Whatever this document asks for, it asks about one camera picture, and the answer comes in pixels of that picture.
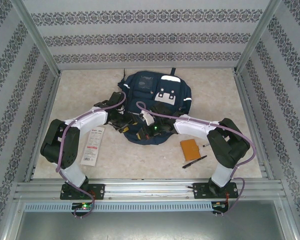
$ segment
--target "white label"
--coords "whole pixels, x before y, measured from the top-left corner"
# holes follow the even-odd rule
[[[81,159],[82,165],[95,166],[97,162],[98,152],[101,144],[101,139],[105,129],[96,127],[89,133],[88,141],[85,145],[83,156]]]

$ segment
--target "small orange booklet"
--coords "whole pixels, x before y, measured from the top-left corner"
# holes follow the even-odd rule
[[[186,161],[196,160],[201,157],[199,147],[194,139],[181,141],[180,144]]]

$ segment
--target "patterned wallpaper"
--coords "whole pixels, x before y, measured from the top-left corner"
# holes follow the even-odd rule
[[[241,77],[300,232],[300,0],[281,2]]]
[[[9,0],[0,0],[0,231],[22,182],[55,76]]]
[[[71,70],[235,67],[269,0],[24,2],[59,68]]]

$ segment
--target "black mounting plate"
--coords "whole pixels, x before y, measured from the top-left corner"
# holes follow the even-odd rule
[[[238,197],[237,184],[235,182],[229,182],[222,193],[219,196],[215,196],[209,190],[209,183],[196,182],[192,185],[194,199],[225,199],[226,193],[229,193],[229,199],[236,199]]]
[[[89,183],[89,193],[94,196],[95,200],[103,200],[105,195],[105,185],[104,184],[90,184]],[[68,184],[63,184],[60,192],[61,200],[90,200],[91,198],[86,194],[74,190],[74,188],[69,187]]]

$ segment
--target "pen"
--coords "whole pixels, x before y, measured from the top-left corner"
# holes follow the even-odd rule
[[[196,162],[198,162],[198,161],[200,161],[201,159],[204,159],[204,158],[206,158],[206,157],[207,157],[207,155],[202,156],[202,157],[198,158],[197,160],[194,160],[194,161],[192,161],[192,162],[189,162],[188,164],[184,165],[182,168],[183,168],[183,169],[186,169],[186,168],[190,167],[192,164],[194,164],[194,163],[196,163]]]

